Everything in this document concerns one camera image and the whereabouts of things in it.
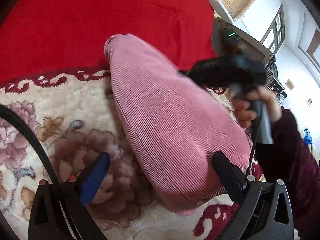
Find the dark maroon sleeve forearm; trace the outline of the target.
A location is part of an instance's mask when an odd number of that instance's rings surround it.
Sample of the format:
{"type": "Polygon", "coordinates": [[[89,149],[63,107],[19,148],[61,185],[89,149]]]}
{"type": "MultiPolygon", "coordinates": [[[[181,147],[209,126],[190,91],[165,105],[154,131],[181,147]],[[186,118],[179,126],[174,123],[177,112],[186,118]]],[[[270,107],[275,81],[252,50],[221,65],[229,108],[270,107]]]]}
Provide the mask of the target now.
{"type": "Polygon", "coordinates": [[[256,159],[268,182],[284,181],[299,237],[319,239],[319,165],[288,109],[273,125],[272,137],[271,145],[256,144],[256,159]]]}

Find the person's right hand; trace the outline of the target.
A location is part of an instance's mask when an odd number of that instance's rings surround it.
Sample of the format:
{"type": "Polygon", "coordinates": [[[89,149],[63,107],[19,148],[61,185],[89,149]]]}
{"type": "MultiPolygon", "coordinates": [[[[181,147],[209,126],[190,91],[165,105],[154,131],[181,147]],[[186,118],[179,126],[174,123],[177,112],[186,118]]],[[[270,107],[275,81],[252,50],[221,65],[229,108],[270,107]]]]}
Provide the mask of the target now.
{"type": "Polygon", "coordinates": [[[270,123],[275,124],[282,116],[276,95],[264,86],[258,86],[245,96],[229,89],[227,95],[232,101],[236,120],[242,128],[250,128],[253,121],[258,119],[260,103],[265,105],[270,123]]]}

